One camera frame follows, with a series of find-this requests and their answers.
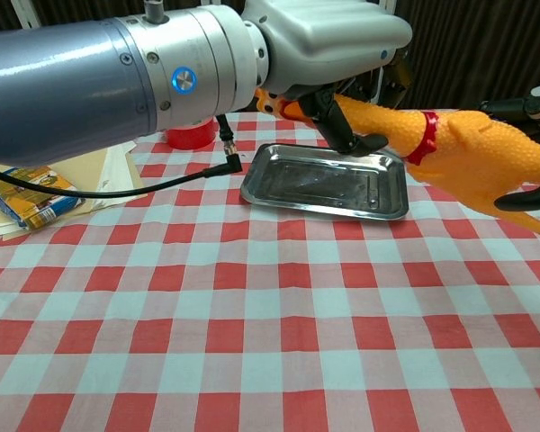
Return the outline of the beige paper folder stack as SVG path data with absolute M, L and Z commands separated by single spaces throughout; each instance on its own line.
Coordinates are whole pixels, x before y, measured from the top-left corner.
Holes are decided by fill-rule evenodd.
M 104 166 L 106 149 L 97 150 L 79 157 L 72 157 L 54 163 L 52 169 L 66 178 L 75 188 L 81 191 L 97 191 Z M 23 234 L 23 229 L 9 216 L 0 210 L 0 236 L 6 238 Z

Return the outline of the yellow rubber chicken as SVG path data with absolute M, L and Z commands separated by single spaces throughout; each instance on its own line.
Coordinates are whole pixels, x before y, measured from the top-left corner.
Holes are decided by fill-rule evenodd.
M 258 88 L 256 99 L 259 111 L 306 123 L 340 154 L 390 147 L 415 180 L 540 235 L 540 220 L 530 214 L 540 199 L 540 144 L 484 112 L 402 111 L 330 88 L 298 100 Z

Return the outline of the red white checkered tablecloth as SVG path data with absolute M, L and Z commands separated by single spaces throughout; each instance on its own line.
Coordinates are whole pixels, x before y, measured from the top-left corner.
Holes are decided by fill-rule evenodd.
M 241 181 L 0 238 L 0 432 L 540 432 L 540 238 L 416 183 L 371 223 Z

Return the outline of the white paper sheets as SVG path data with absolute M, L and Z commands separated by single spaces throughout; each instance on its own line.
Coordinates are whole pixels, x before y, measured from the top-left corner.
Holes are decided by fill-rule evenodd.
M 99 193 L 115 193 L 141 188 L 140 176 L 133 165 L 134 141 L 127 141 L 106 150 L 103 170 L 97 186 Z

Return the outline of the silver metal tray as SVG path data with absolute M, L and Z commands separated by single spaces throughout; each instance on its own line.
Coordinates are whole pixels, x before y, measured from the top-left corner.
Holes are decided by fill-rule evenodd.
M 240 188 L 248 203 L 373 221 L 409 210 L 404 163 L 381 150 L 365 157 L 329 148 L 264 144 Z

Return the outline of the colourful printed small box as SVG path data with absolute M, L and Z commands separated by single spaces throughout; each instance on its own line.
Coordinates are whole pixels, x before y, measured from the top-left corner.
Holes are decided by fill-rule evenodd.
M 9 168 L 6 175 L 35 185 L 75 191 L 76 188 L 49 166 Z M 0 210 L 26 230 L 40 229 L 82 205 L 83 198 L 36 192 L 0 180 Z

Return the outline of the red tape roll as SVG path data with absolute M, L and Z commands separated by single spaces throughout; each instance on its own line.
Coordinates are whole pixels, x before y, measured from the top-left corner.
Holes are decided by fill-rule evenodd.
M 178 150 L 202 149 L 215 141 L 215 136 L 213 118 L 164 131 L 166 144 Z

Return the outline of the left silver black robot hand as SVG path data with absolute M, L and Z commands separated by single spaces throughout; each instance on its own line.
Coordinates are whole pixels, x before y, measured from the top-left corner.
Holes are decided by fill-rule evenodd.
M 361 157 L 387 145 L 380 132 L 352 130 L 335 93 L 338 83 L 392 62 L 410 43 L 406 21 L 367 0 L 246 0 L 242 16 L 268 49 L 259 111 L 315 127 L 340 154 Z

